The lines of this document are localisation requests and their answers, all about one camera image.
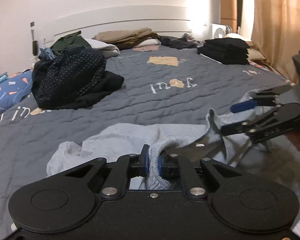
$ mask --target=orange curtain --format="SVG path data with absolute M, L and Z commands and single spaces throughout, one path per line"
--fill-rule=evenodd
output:
M 300 50 L 300 0 L 255 0 L 252 41 L 269 65 L 298 81 L 291 57 Z
M 237 31 L 237 0 L 220 0 L 220 24 L 229 25 L 232 32 Z

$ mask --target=blue pillow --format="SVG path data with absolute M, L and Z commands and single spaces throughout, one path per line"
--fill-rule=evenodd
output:
M 0 114 L 21 102 L 31 93 L 32 70 L 25 71 L 0 84 Z

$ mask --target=black polka dot garment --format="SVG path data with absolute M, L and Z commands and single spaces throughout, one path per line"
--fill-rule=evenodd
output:
M 36 95 L 40 108 L 72 103 L 104 79 L 106 59 L 99 50 L 76 47 L 61 51 Z

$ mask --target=white pillow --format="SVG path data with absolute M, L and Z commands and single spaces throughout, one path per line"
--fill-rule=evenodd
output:
M 243 41 L 251 41 L 250 39 L 247 39 L 239 35 L 238 33 L 228 33 L 226 36 L 224 36 L 224 38 L 235 38 L 235 39 L 241 39 Z

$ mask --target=white fan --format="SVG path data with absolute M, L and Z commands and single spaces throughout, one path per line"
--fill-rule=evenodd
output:
M 227 25 L 211 24 L 212 25 L 212 39 L 221 39 L 228 33 L 231 33 L 231 27 Z

